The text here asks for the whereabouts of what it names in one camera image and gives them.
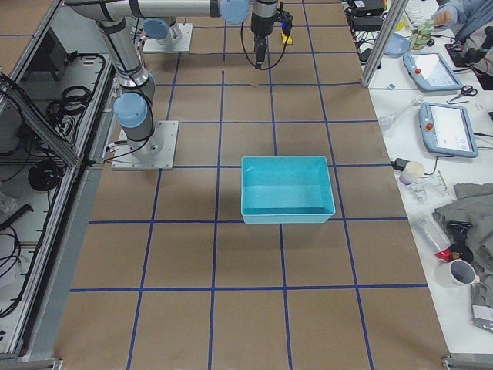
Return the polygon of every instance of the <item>person's hand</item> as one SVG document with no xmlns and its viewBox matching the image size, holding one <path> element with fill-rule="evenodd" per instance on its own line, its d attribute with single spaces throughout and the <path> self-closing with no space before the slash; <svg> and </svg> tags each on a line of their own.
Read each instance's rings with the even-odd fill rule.
<svg viewBox="0 0 493 370">
<path fill-rule="evenodd" d="M 433 18 L 433 21 L 435 27 L 442 27 L 452 21 L 452 16 L 450 15 L 449 11 L 444 10 L 443 12 L 439 12 L 438 14 L 436 14 L 436 16 Z"/>
</svg>

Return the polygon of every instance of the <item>plastic bottle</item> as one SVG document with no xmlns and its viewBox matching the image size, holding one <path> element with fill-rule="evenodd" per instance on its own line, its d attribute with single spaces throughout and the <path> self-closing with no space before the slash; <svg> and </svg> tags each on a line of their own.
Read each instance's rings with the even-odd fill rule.
<svg viewBox="0 0 493 370">
<path fill-rule="evenodd" d="M 431 39 L 431 31 L 433 31 L 433 19 L 427 19 L 421 23 L 417 29 L 414 29 L 411 34 L 411 49 L 421 50 Z"/>
<path fill-rule="evenodd" d="M 428 216 L 421 216 L 411 221 L 411 226 L 430 247 L 436 258 L 450 262 L 452 253 L 448 249 L 451 242 L 445 232 Z"/>
</svg>

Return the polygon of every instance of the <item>white mug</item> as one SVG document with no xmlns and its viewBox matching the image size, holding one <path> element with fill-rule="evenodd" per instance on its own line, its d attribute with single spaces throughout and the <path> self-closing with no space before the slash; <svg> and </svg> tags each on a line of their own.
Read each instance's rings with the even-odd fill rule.
<svg viewBox="0 0 493 370">
<path fill-rule="evenodd" d="M 437 282 L 444 288 L 456 288 L 479 282 L 475 269 L 466 261 L 453 260 L 441 264 L 434 272 Z"/>
</svg>

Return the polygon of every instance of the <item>blue plastic bin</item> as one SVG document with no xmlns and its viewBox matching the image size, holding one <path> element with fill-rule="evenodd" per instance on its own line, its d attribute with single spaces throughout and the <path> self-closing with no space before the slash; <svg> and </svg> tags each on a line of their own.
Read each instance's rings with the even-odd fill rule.
<svg viewBox="0 0 493 370">
<path fill-rule="evenodd" d="M 241 214 L 247 224 L 320 224 L 335 214 L 324 156 L 245 156 Z"/>
</svg>

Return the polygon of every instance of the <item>gray cloth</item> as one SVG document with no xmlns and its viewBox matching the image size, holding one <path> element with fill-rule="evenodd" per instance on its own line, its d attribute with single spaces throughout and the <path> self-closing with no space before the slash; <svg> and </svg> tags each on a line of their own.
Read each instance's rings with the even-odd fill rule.
<svg viewBox="0 0 493 370">
<path fill-rule="evenodd" d="M 471 290 L 471 303 L 493 308 L 493 183 L 460 183 L 454 190 L 458 200 L 435 209 L 433 216 L 444 229 L 448 221 L 473 225 L 466 244 L 475 255 L 473 266 L 481 282 Z M 493 332 L 493 321 L 473 318 L 473 322 Z"/>
</svg>

